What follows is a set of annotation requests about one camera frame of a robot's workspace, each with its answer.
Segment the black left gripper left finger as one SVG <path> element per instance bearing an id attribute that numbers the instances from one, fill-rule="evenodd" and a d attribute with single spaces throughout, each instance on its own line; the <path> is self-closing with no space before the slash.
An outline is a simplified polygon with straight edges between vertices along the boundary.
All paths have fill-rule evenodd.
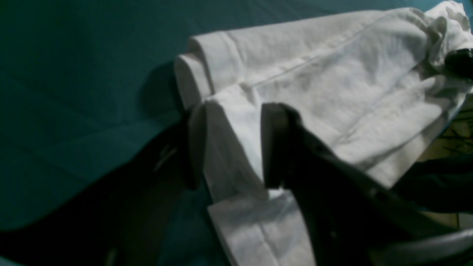
<path id="1" fill-rule="evenodd" d="M 24 266 L 155 266 L 176 201 L 200 184 L 205 122 L 205 108 L 191 108 L 49 215 L 2 231 L 1 256 Z"/>

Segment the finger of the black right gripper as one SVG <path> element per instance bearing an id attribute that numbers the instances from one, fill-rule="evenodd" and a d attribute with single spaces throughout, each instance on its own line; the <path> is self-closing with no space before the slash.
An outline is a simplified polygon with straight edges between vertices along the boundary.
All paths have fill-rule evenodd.
<path id="1" fill-rule="evenodd" d="M 451 51 L 445 57 L 445 67 L 453 74 L 473 79 L 473 49 L 465 48 Z"/>

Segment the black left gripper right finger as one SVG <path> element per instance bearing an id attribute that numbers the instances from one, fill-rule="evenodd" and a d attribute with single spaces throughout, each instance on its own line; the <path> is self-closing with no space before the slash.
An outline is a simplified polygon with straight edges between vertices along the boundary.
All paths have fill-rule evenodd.
<path id="1" fill-rule="evenodd" d="M 472 230 L 420 214 L 340 160 L 288 105 L 261 107 L 265 186 L 297 201 L 318 266 L 464 266 Z"/>

